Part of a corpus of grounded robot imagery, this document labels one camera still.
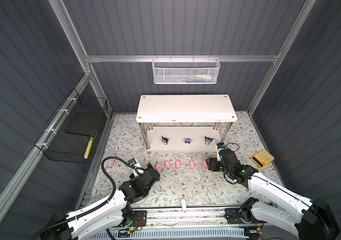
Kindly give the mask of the black-headed purple toy figure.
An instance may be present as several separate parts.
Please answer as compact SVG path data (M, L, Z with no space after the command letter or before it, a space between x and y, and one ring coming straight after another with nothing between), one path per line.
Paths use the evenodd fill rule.
M192 140L191 139L189 139L189 138L185 138L185 144L190 144L192 142Z

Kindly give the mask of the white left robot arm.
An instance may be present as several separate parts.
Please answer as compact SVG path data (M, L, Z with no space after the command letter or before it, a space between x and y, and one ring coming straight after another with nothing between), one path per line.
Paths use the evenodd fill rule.
M130 205L146 197L159 180L159 172L147 164L141 176L124 182L119 188L113 183L112 193L101 201L77 211L57 212L31 239L84 240L103 230L128 226L134 219Z

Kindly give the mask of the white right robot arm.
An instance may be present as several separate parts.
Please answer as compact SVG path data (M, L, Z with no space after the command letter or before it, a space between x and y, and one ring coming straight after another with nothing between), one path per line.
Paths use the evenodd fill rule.
M267 222L301 240L334 240L340 234L339 225L325 201L296 194L252 166L242 165L235 152L224 144L218 144L217 156L203 164L212 172L221 172L229 184L242 185L277 204L273 207L250 197L236 214L225 215L228 222L233 218L246 224Z

